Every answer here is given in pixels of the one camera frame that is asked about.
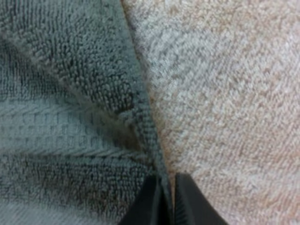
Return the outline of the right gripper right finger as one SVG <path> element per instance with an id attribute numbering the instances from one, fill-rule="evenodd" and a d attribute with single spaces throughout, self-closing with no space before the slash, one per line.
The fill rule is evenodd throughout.
<path id="1" fill-rule="evenodd" d="M 187 173 L 176 174 L 174 221 L 176 225 L 227 224 Z"/>

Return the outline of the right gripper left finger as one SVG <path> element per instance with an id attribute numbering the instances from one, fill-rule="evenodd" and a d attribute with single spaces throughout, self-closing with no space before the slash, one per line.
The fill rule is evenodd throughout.
<path id="1" fill-rule="evenodd" d="M 120 225 L 168 225 L 169 216 L 160 179 L 148 176 Z"/>

